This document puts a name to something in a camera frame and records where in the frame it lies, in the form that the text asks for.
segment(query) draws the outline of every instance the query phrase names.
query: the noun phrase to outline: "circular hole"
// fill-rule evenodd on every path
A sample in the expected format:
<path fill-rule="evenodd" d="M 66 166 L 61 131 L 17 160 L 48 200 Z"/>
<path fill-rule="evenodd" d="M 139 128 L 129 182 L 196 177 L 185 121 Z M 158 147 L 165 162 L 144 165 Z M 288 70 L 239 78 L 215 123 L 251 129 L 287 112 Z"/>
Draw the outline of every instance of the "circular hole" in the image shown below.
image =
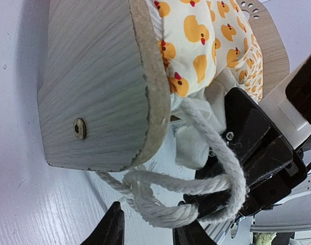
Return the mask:
<path fill-rule="evenodd" d="M 78 127 L 78 125 L 75 125 L 75 132 L 76 132 L 76 134 L 79 133 L 79 127 Z"/>
<path fill-rule="evenodd" d="M 288 165 L 286 166 L 286 168 L 291 169 L 291 168 L 292 168 L 292 166 L 293 166 L 293 164 L 292 164 L 292 163 L 290 163 L 290 164 L 288 164 Z"/>
<path fill-rule="evenodd" d="M 269 191 L 270 195 L 275 195 L 277 193 L 276 189 L 271 189 Z"/>
<path fill-rule="evenodd" d="M 247 20 L 249 20 L 249 16 L 250 16 L 249 13 L 247 11 L 244 11 L 244 10 L 243 10 L 243 13 L 246 16 Z"/>

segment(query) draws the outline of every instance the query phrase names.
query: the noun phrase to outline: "white surface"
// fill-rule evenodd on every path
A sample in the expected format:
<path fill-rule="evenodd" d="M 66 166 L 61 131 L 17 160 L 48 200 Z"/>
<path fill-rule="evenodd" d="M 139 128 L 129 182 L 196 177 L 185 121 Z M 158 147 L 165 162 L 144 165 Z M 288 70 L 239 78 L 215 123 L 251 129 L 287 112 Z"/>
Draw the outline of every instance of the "white surface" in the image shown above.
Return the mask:
<path fill-rule="evenodd" d="M 311 53 L 311 0 L 270 0 L 264 3 L 270 12 L 287 50 L 291 70 Z M 289 224 L 311 226 L 311 195 L 291 200 L 272 211 L 256 215 L 256 225 L 274 227 Z"/>
<path fill-rule="evenodd" d="M 311 53 L 311 0 L 270 0 L 264 6 L 277 26 L 293 71 Z"/>
<path fill-rule="evenodd" d="M 44 159 L 36 94 L 47 10 L 47 1 L 0 2 L 0 245 L 80 244 L 121 198 L 94 173 L 49 167 Z M 181 175 L 174 164 L 172 131 L 162 149 L 162 172 Z M 193 178 L 194 172 L 184 175 Z M 182 198 L 154 190 L 168 205 Z M 126 245 L 172 244 L 170 229 L 155 229 L 128 205 L 122 208 Z"/>
<path fill-rule="evenodd" d="M 311 135 L 311 125 L 308 122 L 302 127 L 295 127 L 295 121 L 298 125 L 301 125 L 304 122 L 304 119 L 297 111 L 294 114 L 298 114 L 298 117 L 293 115 L 293 113 L 288 114 L 283 111 L 283 109 L 293 108 L 293 105 L 291 105 L 286 97 L 285 90 L 298 70 L 293 71 L 288 78 L 284 79 L 279 85 L 272 89 L 259 103 L 259 106 L 283 133 L 293 149 L 296 149 Z"/>

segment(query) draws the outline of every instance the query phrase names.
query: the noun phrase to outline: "white table surface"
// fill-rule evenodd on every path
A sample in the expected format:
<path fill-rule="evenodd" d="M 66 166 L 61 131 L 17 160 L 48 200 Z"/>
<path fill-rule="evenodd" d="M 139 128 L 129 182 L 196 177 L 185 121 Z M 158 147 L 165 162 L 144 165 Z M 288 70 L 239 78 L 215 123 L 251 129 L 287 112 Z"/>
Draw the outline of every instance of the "white table surface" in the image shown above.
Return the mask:
<path fill-rule="evenodd" d="M 274 20 L 282 18 L 275 9 L 282 8 L 284 1 L 263 2 Z M 290 2 L 297 5 L 297 0 Z M 45 161 L 36 95 L 42 81 L 48 5 L 49 0 L 0 1 L 0 245 L 80 244 L 112 202 L 121 198 L 94 173 L 53 168 Z M 285 9 L 288 15 L 292 15 L 291 8 Z M 305 58 L 311 42 L 302 45 L 297 41 L 301 38 L 293 33 L 305 33 L 309 38 L 311 27 L 309 31 L 284 29 L 289 22 L 286 16 L 277 27 L 295 68 L 297 56 Z M 299 20 L 293 23 L 297 28 L 305 26 Z M 193 171 L 174 164 L 174 149 L 169 131 L 153 159 L 156 169 L 192 179 Z M 181 194 L 157 186 L 154 190 L 167 205 L 176 205 L 182 199 Z M 126 245 L 172 244 L 170 229 L 153 228 L 128 205 L 122 204 L 122 208 L 126 214 Z M 242 240 L 227 244 L 247 245 Z"/>

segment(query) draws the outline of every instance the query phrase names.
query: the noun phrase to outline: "plywood edge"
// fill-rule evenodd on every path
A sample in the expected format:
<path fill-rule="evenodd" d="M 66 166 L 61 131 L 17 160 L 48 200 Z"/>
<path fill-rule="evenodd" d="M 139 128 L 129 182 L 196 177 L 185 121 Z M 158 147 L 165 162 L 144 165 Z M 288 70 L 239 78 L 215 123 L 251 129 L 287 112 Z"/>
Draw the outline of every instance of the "plywood edge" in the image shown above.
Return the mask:
<path fill-rule="evenodd" d="M 132 163 L 136 166 L 151 159 L 163 143 L 170 119 L 170 89 L 148 6 L 145 0 L 130 0 L 129 4 L 135 37 L 145 70 L 146 96 L 150 110 L 149 128 L 144 146 Z"/>

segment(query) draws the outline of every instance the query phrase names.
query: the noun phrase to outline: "cartoon duck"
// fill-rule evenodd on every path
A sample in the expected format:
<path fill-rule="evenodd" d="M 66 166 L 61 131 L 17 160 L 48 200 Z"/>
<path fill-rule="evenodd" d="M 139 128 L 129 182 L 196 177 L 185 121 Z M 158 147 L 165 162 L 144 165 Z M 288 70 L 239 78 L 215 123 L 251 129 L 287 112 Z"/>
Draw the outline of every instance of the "cartoon duck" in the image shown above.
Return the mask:
<path fill-rule="evenodd" d="M 212 58 L 213 62 L 216 65 L 217 64 L 217 51 L 216 51 L 216 42 L 214 41 L 212 44 Z"/>
<path fill-rule="evenodd" d="M 256 51 L 256 56 L 257 56 L 258 59 L 260 59 L 261 58 L 261 53 Z"/>
<path fill-rule="evenodd" d="M 230 24 L 226 26 L 223 24 L 221 26 L 221 32 L 229 41 L 233 42 L 232 36 L 236 35 L 236 29 L 232 27 Z"/>
<path fill-rule="evenodd" d="M 164 18 L 170 14 L 170 6 L 165 2 L 154 1 L 156 8 L 159 11 L 160 17 Z"/>
<path fill-rule="evenodd" d="M 248 67 L 252 69 L 253 65 L 255 64 L 255 61 L 252 60 L 251 58 L 248 58 L 246 62 L 248 64 Z"/>
<path fill-rule="evenodd" d="M 221 42 L 220 42 L 220 40 L 218 40 L 218 39 L 216 38 L 216 40 L 214 41 L 214 45 L 215 45 L 215 47 L 216 47 L 216 50 L 218 50 L 219 48 L 221 48 Z"/>
<path fill-rule="evenodd" d="M 238 25 L 242 28 L 242 30 L 247 33 L 247 29 L 245 27 L 245 25 L 241 22 L 241 19 L 237 16 L 237 22 L 238 22 Z"/>
<path fill-rule="evenodd" d="M 198 4 L 201 0 L 180 0 L 184 4 L 190 4 L 195 7 L 195 4 Z"/>
<path fill-rule="evenodd" d="M 257 89 L 257 87 L 256 87 L 256 86 L 252 87 L 252 93 L 253 93 L 253 95 L 257 95 L 257 93 L 256 93 L 256 89 Z"/>
<path fill-rule="evenodd" d="M 252 43 L 254 43 L 254 41 L 255 41 L 255 36 L 254 36 L 253 33 L 251 34 L 251 38 L 252 38 Z"/>
<path fill-rule="evenodd" d="M 255 57 L 254 53 L 252 53 L 252 56 L 253 56 L 254 60 L 257 61 L 257 58 Z"/>
<path fill-rule="evenodd" d="M 205 45 L 205 42 L 209 40 L 210 33 L 205 25 L 198 24 L 196 16 L 189 15 L 184 20 L 185 36 L 190 42 L 201 42 Z"/>
<path fill-rule="evenodd" d="M 223 1 L 217 1 L 218 11 L 222 18 L 226 18 L 226 13 L 229 13 L 229 6 Z"/>
<path fill-rule="evenodd" d="M 210 13 L 211 13 L 211 20 L 212 22 L 215 22 L 216 20 L 216 14 L 213 10 L 211 10 L 211 2 L 210 1 L 206 1 L 207 3 L 207 6 L 208 6 L 208 9 L 210 10 Z"/>
<path fill-rule="evenodd" d="M 168 77 L 170 92 L 177 93 L 181 97 L 186 97 L 189 91 L 189 83 L 186 79 L 182 78 L 177 72 L 175 77 Z"/>
<path fill-rule="evenodd" d="M 239 74 L 239 81 L 241 82 L 244 80 L 248 75 L 248 72 L 246 70 L 242 70 L 241 73 Z"/>
<path fill-rule="evenodd" d="M 170 65 L 169 60 L 173 60 L 176 57 L 176 49 L 172 43 L 165 42 L 164 40 L 158 41 L 161 57 L 164 64 L 164 69 Z"/>
<path fill-rule="evenodd" d="M 249 48 L 249 46 L 248 46 L 248 39 L 247 39 L 247 37 L 245 37 L 244 38 L 244 54 L 247 53 L 248 48 Z"/>
<path fill-rule="evenodd" d="M 238 61 L 237 57 L 241 54 L 241 51 L 236 49 L 230 49 L 227 54 L 227 64 Z"/>
<path fill-rule="evenodd" d="M 232 8 L 234 9 L 234 10 L 236 10 L 237 11 L 237 13 L 239 12 L 239 6 L 238 6 L 238 4 L 237 3 L 235 3 L 235 1 L 234 0 L 230 0 L 230 3 L 231 3 L 231 5 L 232 5 Z"/>
<path fill-rule="evenodd" d="M 254 79 L 254 78 L 256 78 L 256 76 L 257 76 L 257 71 L 255 71 L 254 74 L 250 75 L 250 76 L 249 76 L 249 79 Z"/>
<path fill-rule="evenodd" d="M 197 56 L 193 62 L 193 65 L 197 74 L 197 83 L 201 83 L 205 79 L 207 66 L 206 55 Z"/>

